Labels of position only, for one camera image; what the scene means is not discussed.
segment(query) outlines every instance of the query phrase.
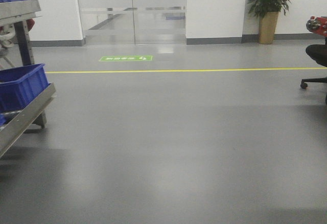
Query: gray baseboard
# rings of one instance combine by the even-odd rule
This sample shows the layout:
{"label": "gray baseboard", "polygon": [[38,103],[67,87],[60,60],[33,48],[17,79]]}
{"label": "gray baseboard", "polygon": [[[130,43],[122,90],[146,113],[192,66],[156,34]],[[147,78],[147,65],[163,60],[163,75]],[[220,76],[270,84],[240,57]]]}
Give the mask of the gray baseboard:
{"label": "gray baseboard", "polygon": [[[275,40],[309,40],[309,39],[324,39],[323,36],[313,33],[303,34],[275,34]],[[221,38],[187,38],[187,45],[196,44],[231,44],[231,43],[246,43],[257,42],[258,35],[243,35],[242,37],[221,37]]]}
{"label": "gray baseboard", "polygon": [[32,47],[82,47],[85,39],[82,40],[63,40],[63,41],[31,41]]}
{"label": "gray baseboard", "polygon": [[[242,43],[245,42],[257,42],[258,35],[243,35]],[[274,40],[310,40],[310,39],[322,39],[323,36],[313,34],[313,33],[302,33],[302,34],[275,34]]]}
{"label": "gray baseboard", "polygon": [[241,37],[187,38],[186,45],[241,43]]}

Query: yellow floor line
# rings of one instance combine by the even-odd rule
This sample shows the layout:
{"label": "yellow floor line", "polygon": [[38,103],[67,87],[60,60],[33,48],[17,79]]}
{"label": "yellow floor line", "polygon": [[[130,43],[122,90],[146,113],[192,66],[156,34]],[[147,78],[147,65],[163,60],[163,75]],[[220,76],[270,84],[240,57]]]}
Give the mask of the yellow floor line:
{"label": "yellow floor line", "polygon": [[247,71],[290,71],[324,70],[325,67],[283,67],[283,68],[248,68],[248,69],[213,69],[213,70],[130,70],[130,71],[54,71],[47,74],[100,74],[100,73],[164,73],[164,72],[247,72]]}

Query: white wall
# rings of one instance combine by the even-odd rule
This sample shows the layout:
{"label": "white wall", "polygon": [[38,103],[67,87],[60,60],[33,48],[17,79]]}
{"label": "white wall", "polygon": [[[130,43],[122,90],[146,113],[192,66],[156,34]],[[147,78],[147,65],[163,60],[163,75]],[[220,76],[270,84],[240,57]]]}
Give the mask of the white wall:
{"label": "white wall", "polygon": [[[310,16],[327,15],[327,0],[291,0],[290,11],[284,16],[279,15],[276,34],[300,34],[309,33],[306,22]],[[246,5],[243,34],[258,34],[258,19],[249,15],[249,5]]]}
{"label": "white wall", "polygon": [[[31,31],[32,40],[81,40],[77,0],[39,0],[42,11]],[[292,0],[287,16],[280,15],[276,34],[308,33],[311,15],[327,15],[327,0]],[[258,20],[247,14],[246,0],[188,0],[187,38],[228,38],[257,34]]]}
{"label": "white wall", "polygon": [[[276,34],[308,33],[311,15],[327,15],[327,0],[292,0],[287,16],[280,15]],[[241,37],[257,34],[259,21],[249,16],[246,0],[188,0],[187,38]]]}
{"label": "white wall", "polygon": [[188,0],[187,38],[240,37],[245,0]]}
{"label": "white wall", "polygon": [[33,41],[82,40],[77,0],[39,0],[42,16],[30,32]]}

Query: metal cart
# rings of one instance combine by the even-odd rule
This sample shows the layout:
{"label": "metal cart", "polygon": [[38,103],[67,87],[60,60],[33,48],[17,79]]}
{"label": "metal cart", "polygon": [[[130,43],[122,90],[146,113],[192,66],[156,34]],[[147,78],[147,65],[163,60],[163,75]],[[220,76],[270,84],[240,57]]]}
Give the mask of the metal cart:
{"label": "metal cart", "polygon": [[[21,60],[24,66],[34,64],[26,20],[35,18],[35,12],[38,11],[41,11],[38,0],[0,3],[0,26],[14,24]],[[52,83],[27,107],[15,112],[9,123],[0,126],[0,157],[5,154],[31,124],[37,124],[41,128],[45,128],[46,117],[44,109],[53,100],[55,92],[56,89]]]}

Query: office chair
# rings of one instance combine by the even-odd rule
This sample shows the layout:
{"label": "office chair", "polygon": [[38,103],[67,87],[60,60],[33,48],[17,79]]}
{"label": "office chair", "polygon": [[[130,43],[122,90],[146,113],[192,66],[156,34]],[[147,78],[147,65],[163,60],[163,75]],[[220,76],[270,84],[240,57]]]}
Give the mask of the office chair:
{"label": "office chair", "polygon": [[[307,22],[307,29],[313,33],[325,36],[325,44],[314,44],[306,48],[306,53],[317,62],[317,64],[327,67],[327,20],[326,16],[320,18],[311,17]],[[308,87],[307,82],[327,83],[327,77],[302,79],[301,88]]]}

